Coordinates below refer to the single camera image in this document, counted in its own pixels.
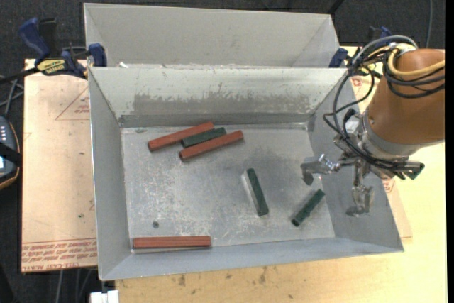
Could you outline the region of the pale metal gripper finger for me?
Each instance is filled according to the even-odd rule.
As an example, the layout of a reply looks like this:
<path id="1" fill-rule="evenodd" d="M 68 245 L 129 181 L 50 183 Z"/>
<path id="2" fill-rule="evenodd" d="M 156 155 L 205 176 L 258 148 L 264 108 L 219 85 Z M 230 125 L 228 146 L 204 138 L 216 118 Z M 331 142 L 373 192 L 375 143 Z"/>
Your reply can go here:
<path id="1" fill-rule="evenodd" d="M 320 156 L 305 158 L 300 168 L 304 183 L 310 186 L 314 181 L 315 174 L 327 175 L 337 172 L 340 170 L 341 164 L 331 161 L 325 154 L 321 154 Z"/>
<path id="2" fill-rule="evenodd" d="M 362 181 L 363 181 L 362 166 L 355 166 L 353 186 L 351 189 L 354 205 L 347 209 L 346 214 L 348 216 L 358 217 L 361 214 L 369 213 L 371 210 L 375 192 L 373 190 L 373 186 L 366 186 L 363 184 Z"/>

